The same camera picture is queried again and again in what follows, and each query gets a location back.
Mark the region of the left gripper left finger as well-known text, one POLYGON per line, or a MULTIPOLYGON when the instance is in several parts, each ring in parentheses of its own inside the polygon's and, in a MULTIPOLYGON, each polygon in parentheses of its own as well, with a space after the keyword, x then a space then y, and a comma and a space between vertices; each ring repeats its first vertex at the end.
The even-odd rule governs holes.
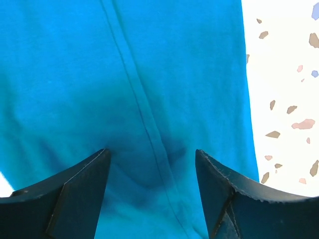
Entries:
POLYGON ((103 203, 111 154, 78 164, 0 200, 2 239, 92 239, 103 203))

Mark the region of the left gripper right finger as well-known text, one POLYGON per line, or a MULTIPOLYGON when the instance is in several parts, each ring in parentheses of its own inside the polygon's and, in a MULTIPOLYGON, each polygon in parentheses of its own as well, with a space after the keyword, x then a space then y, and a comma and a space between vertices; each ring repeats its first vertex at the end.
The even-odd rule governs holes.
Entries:
POLYGON ((195 167, 211 239, 318 239, 319 199, 260 184, 197 150, 195 167))

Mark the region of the blue t-shirt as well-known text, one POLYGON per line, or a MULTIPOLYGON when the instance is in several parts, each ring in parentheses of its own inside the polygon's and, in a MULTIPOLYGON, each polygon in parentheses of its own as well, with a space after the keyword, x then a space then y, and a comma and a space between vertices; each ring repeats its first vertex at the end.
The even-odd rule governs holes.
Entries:
POLYGON ((239 0, 3 0, 0 170, 14 189, 107 148, 98 239, 205 239, 202 149, 258 180, 239 0))

